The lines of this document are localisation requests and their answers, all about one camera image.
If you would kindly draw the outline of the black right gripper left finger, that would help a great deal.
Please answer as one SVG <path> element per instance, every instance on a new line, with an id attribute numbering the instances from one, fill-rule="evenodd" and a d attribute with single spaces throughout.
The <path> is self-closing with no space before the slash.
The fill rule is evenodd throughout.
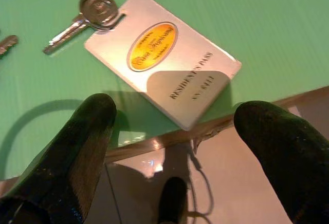
<path id="1" fill-rule="evenodd" d="M 116 114 L 105 93 L 85 99 L 1 198 L 1 223 L 84 223 Z"/>

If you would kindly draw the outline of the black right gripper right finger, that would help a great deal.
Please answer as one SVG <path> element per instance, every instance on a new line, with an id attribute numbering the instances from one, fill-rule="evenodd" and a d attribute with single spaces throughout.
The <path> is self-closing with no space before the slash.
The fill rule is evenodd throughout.
<path id="1" fill-rule="evenodd" d="M 256 156 L 292 223 L 328 223 L 328 140 L 265 101 L 242 103 L 234 127 Z"/>

